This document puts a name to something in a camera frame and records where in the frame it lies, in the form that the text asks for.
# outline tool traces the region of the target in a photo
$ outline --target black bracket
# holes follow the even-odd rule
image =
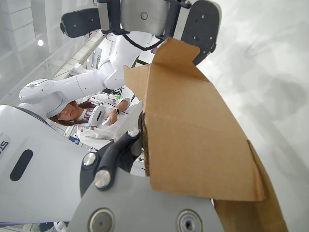
[[[156,36],[159,40],[173,37],[181,8],[190,9],[192,4],[188,0],[164,0],[170,3],[168,18],[165,25],[164,35]]]
[[[139,138],[140,138],[140,133],[138,133],[136,136],[130,136],[127,132],[117,142],[113,143],[112,145],[108,147],[105,155],[103,155],[100,161],[97,171],[107,170],[111,176],[111,179],[110,179],[109,184],[107,184],[103,188],[99,188],[99,190],[106,191],[106,190],[109,190],[113,186],[115,182],[115,178],[116,178],[116,171],[117,171],[119,161],[122,158],[126,159],[128,157],[128,153],[130,154],[130,157],[133,160],[130,150],[131,150],[132,145]]]
[[[97,0],[97,2],[107,4],[109,30],[101,30],[103,34],[123,35],[130,33],[120,27],[120,0]]]
[[[95,161],[90,166],[82,163],[80,171],[80,193],[81,197],[85,194],[91,183],[94,181],[95,175],[99,170],[105,169],[110,172],[111,181],[100,190],[108,190],[114,184],[117,167],[126,172],[130,172],[136,157],[131,153],[132,145],[142,136],[142,113],[139,116],[140,133],[135,136],[129,136],[125,133],[117,142],[110,142],[97,152]]]

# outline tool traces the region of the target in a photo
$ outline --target metal bolt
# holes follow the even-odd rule
[[[177,218],[178,232],[202,232],[202,221],[192,210],[183,210]]]
[[[138,134],[139,134],[139,129],[136,127],[128,131],[128,135],[131,137],[136,137]]]
[[[96,161],[96,155],[93,152],[88,153],[84,159],[83,159],[83,164],[85,166],[90,166]]]
[[[100,209],[90,218],[90,232],[113,232],[114,229],[115,216],[109,209]]]
[[[146,20],[148,18],[148,14],[146,12],[142,12],[140,17],[142,18],[142,20]]]
[[[103,169],[96,173],[95,175],[95,186],[98,189],[106,187],[111,181],[111,174],[109,171]]]

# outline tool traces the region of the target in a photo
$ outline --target white t-shirt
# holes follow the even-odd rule
[[[113,94],[100,94],[92,96],[88,99],[91,103],[98,105],[103,104],[106,115],[112,111],[112,109],[118,105],[121,101],[126,100],[128,102],[128,108],[125,110],[126,113],[130,113],[136,105],[130,106],[131,102],[129,98],[122,98]],[[84,112],[80,116],[80,119],[88,121],[89,116],[92,113],[92,109],[84,109]],[[117,121],[109,125],[98,125],[97,127],[90,126],[88,123],[80,124],[77,126],[77,136],[82,143],[87,144],[93,148],[101,149],[106,144],[110,143],[116,137],[116,132],[119,126],[124,122],[128,115],[121,112],[117,116]]]

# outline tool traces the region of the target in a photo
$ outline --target black wire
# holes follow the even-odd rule
[[[102,104],[109,104],[109,105],[111,105],[111,106],[113,106],[113,107],[115,107],[116,108],[116,106],[115,105],[112,105],[112,104],[110,104],[110,103],[106,103],[106,102],[104,102],[104,103],[102,103]]]
[[[131,43],[133,46],[135,46],[136,48],[143,50],[143,51],[148,51],[151,50],[153,48],[155,48],[156,46],[158,46],[159,44],[161,44],[163,42],[163,40],[158,41],[157,43],[151,45],[150,47],[142,47],[141,45],[138,45],[136,42],[132,41],[126,34],[123,35],[123,37],[129,42]]]

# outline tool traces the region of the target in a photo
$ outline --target white floor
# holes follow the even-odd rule
[[[309,231],[309,0],[213,0],[217,48],[199,67],[253,142],[291,232]]]

